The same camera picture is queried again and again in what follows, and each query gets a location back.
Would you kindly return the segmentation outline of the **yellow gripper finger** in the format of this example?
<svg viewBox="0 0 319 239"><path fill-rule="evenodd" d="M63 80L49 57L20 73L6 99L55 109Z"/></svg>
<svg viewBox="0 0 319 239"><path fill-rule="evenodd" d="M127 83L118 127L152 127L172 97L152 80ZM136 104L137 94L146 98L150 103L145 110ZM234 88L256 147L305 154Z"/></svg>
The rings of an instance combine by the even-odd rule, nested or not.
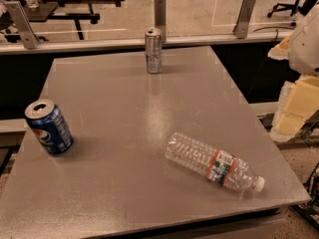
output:
<svg viewBox="0 0 319 239"><path fill-rule="evenodd" d="M290 140L318 110L318 77L301 75L294 83L285 82L272 121L271 138L277 142Z"/></svg>
<svg viewBox="0 0 319 239"><path fill-rule="evenodd" d="M289 55L291 37L284 38L279 44L274 46L268 52L268 57L273 60L287 60Z"/></svg>

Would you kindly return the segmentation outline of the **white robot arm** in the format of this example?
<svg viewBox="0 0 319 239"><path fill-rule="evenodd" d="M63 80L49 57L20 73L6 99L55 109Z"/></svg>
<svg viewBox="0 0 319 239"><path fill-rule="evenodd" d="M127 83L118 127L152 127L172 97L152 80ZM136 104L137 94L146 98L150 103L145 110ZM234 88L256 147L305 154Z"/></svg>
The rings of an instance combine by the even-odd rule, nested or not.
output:
<svg viewBox="0 0 319 239"><path fill-rule="evenodd" d="M287 60L300 74L281 88L270 136L277 142L293 138L319 110L319 6L315 5L293 33L271 48L268 57Z"/></svg>

